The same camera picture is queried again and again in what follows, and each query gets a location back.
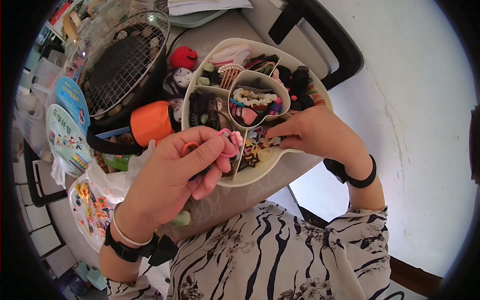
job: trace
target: floral patterned shirt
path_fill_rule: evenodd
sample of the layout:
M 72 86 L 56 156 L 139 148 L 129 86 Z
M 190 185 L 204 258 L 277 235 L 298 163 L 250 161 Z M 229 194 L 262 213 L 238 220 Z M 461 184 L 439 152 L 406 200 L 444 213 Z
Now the floral patterned shirt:
M 265 201 L 178 243 L 161 295 L 146 276 L 107 279 L 111 300 L 383 299 L 389 287 L 387 207 L 351 208 L 326 229 Z

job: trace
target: pink hair tie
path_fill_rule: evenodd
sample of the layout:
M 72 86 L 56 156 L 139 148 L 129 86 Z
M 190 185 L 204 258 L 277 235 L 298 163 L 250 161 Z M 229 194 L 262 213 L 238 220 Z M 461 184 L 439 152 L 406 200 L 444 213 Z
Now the pink hair tie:
M 232 139 L 232 144 L 235 146 L 236 152 L 235 152 L 235 154 L 221 153 L 220 155 L 223 156 L 223 157 L 234 157 L 240 152 L 239 151 L 239 146 L 241 146 L 243 144 L 243 138 L 242 138 L 240 132 L 238 132 L 238 131 L 231 132 L 227 128 L 224 128 L 224 129 L 220 130 L 217 133 L 217 135 L 221 135 L 224 132 L 226 132 L 230 135 L 230 138 Z

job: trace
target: red pom pom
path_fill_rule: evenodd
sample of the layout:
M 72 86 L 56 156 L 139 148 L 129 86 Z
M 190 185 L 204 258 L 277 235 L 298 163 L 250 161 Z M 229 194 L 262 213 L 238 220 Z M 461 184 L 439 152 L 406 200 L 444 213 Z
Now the red pom pom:
M 176 48 L 170 56 L 170 66 L 172 69 L 179 67 L 193 70 L 198 60 L 197 51 L 193 51 L 187 46 Z

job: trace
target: sleeve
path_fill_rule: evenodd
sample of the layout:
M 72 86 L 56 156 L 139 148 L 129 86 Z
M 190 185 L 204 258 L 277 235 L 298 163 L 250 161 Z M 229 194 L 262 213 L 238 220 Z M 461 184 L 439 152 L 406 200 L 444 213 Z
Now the sleeve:
M 107 282 L 107 297 L 110 300 L 157 299 L 163 300 L 160 292 L 148 281 L 147 276 L 139 276 L 131 283 L 117 282 L 103 277 Z
M 387 207 L 348 211 L 326 230 L 346 245 L 348 261 L 367 299 L 383 299 L 390 286 Z
M 387 206 L 382 210 L 358 209 L 348 211 L 333 219 L 326 230 L 339 239 L 355 245 L 368 253 L 388 254 Z

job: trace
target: black wristband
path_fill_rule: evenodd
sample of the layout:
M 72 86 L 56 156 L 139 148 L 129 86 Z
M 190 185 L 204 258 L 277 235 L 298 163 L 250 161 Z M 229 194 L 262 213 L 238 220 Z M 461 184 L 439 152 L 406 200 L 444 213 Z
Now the black wristband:
M 324 164 L 327 170 L 329 170 L 333 175 L 335 175 L 339 182 L 345 183 L 348 181 L 351 186 L 356 187 L 357 189 L 363 189 L 371 185 L 372 182 L 375 180 L 375 177 L 377 176 L 377 164 L 375 163 L 375 159 L 373 159 L 373 156 L 370 155 L 370 157 L 372 158 L 373 168 L 372 172 L 365 180 L 357 180 L 347 175 L 347 173 L 345 172 L 345 166 L 337 162 L 336 160 L 325 158 Z
M 160 239 L 158 235 L 153 234 L 152 240 L 145 246 L 134 249 L 125 246 L 121 242 L 117 242 L 113 239 L 110 231 L 110 225 L 105 230 L 105 246 L 110 246 L 117 256 L 129 263 L 135 263 L 140 257 L 146 257 L 150 259 L 148 263 L 152 266 L 159 266 L 175 257 L 178 251 L 177 245 L 166 235 L 163 235 Z
M 375 177 L 377 176 L 377 164 L 375 163 L 375 159 L 373 159 L 373 156 L 370 155 L 372 158 L 372 172 L 370 175 L 367 177 L 365 180 L 357 180 L 355 178 L 350 177 L 346 172 L 347 176 L 347 181 L 353 186 L 356 187 L 357 189 L 363 189 L 366 188 L 367 186 L 371 185 L 372 182 L 375 180 Z

